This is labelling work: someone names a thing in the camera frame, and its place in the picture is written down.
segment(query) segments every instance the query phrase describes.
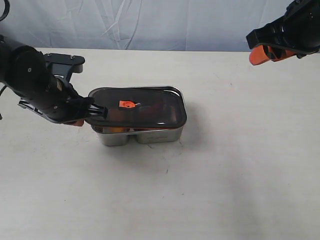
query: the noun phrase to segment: table surface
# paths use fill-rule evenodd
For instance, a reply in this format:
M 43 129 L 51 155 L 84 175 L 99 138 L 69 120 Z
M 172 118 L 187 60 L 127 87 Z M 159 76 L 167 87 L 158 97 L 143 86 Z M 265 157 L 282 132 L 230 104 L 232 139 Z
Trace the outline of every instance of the table surface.
M 178 87 L 180 141 L 103 146 L 0 98 L 0 239 L 315 240 L 320 55 L 41 49 L 85 57 L 71 83 Z

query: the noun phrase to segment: plastic lid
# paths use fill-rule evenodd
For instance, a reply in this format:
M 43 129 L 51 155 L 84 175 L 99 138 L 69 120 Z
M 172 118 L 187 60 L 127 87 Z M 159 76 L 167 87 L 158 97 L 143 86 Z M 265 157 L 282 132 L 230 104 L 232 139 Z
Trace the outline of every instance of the plastic lid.
M 175 129 L 187 121 L 182 94 L 174 87 L 102 87 L 91 91 L 89 97 L 108 109 L 106 119 L 86 119 L 92 126 Z

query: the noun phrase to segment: white backdrop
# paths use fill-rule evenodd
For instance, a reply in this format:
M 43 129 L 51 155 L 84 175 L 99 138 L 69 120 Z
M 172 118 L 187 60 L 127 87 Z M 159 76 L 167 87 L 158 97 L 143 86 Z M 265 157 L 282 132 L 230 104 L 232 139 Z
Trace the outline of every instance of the white backdrop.
M 0 31 L 34 47 L 248 51 L 246 35 L 282 16 L 290 2 L 11 0 Z

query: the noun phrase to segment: stainless steel container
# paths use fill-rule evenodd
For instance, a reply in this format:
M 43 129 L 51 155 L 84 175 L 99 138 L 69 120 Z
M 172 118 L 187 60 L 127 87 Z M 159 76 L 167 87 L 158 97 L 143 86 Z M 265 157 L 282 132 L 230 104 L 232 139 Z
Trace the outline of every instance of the stainless steel container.
M 170 119 L 173 121 L 180 121 L 178 122 L 176 128 L 150 128 L 150 125 L 147 126 L 146 128 L 139 128 L 136 127 L 128 127 L 128 126 L 122 126 L 122 127 L 117 127 L 115 128 L 114 126 L 110 126 L 111 124 L 108 124 L 107 126 L 102 125 L 99 123 L 98 125 L 95 124 L 94 121 L 90 122 L 87 121 L 88 123 L 91 124 L 92 129 L 98 134 L 98 137 L 101 141 L 102 144 L 105 146 L 109 147 L 114 147 L 114 146 L 123 146 L 126 145 L 130 139 L 130 136 L 134 136 L 136 141 L 140 144 L 154 144 L 154 143 L 166 143 L 166 142 L 174 142 L 179 140 L 179 138 L 182 135 L 184 125 L 187 120 L 187 114 L 186 114 L 186 109 L 185 109 L 185 103 L 183 99 L 182 93 L 175 87 L 172 86 L 158 86 L 158 87 L 135 87 L 135 88 L 121 88 L 125 90 L 136 90 L 136 89 L 143 89 L 143 90 L 148 90 L 148 91 L 164 91 L 170 92 L 170 94 L 173 94 L 175 98 L 179 100 L 180 104 L 179 105 L 179 111 L 181 111 L 181 116 L 178 117 L 175 112 L 177 111 L 177 108 L 174 109 L 172 105 L 163 105 L 163 108 L 166 109 L 166 112 L 169 112 L 170 114 Z M 164 124 L 163 122 L 158 122 L 158 119 L 156 119 L 157 124 Z

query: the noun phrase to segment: food container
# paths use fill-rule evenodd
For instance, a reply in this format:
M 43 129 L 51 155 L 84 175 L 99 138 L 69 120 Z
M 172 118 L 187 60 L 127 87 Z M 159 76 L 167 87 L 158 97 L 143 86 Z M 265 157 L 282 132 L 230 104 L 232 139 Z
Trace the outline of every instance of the food container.
M 182 93 L 172 86 L 97 88 L 89 93 L 108 109 L 107 118 L 86 121 L 106 146 L 123 146 L 134 136 L 140 144 L 177 141 L 187 121 Z

